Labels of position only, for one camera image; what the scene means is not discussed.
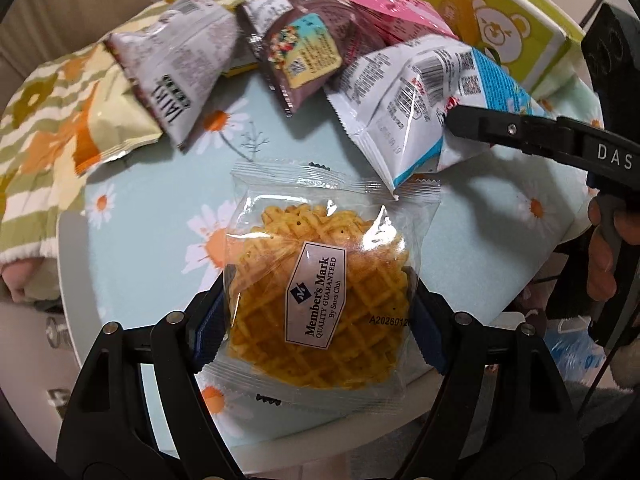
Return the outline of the person's right hand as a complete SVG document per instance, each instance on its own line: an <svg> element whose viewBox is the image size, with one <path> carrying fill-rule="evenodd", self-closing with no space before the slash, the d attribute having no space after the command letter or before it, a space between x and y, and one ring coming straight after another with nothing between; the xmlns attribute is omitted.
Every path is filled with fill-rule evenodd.
<svg viewBox="0 0 640 480"><path fill-rule="evenodd" d="M596 228L592 234L588 255L588 295L597 302L610 300L616 292L613 275L613 251L602 236L601 211L597 200L593 198L588 208L588 218ZM640 219L638 214L617 211L614 214L614 226L622 239L632 246L640 242Z"/></svg>

